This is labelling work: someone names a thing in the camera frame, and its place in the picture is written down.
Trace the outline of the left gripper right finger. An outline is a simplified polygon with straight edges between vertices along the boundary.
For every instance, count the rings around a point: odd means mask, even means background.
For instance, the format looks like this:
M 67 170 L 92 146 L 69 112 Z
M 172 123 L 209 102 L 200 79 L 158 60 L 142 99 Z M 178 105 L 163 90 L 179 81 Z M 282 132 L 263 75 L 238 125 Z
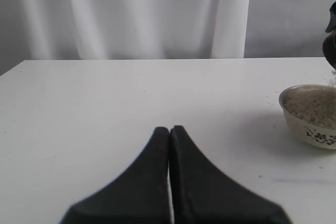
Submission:
M 221 172 L 183 126 L 171 129 L 169 167 L 175 223 L 290 223 L 280 205 Z

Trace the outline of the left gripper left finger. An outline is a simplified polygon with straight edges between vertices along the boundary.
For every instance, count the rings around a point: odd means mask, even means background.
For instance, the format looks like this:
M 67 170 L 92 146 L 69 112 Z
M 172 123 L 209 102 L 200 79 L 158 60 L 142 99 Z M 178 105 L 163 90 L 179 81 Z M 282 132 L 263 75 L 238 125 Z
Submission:
M 170 223 L 169 134 L 155 128 L 134 162 L 106 187 L 72 205 L 61 223 Z

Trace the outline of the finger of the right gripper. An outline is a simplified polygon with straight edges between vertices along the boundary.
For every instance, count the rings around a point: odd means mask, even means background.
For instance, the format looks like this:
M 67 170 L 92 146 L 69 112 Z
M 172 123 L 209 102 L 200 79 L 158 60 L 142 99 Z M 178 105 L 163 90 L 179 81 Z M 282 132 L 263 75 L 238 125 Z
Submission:
M 334 2 L 330 9 L 329 9 L 329 13 L 330 13 L 330 21 L 327 25 L 326 28 L 326 33 L 331 33 L 335 30 L 336 27 L 336 2 Z

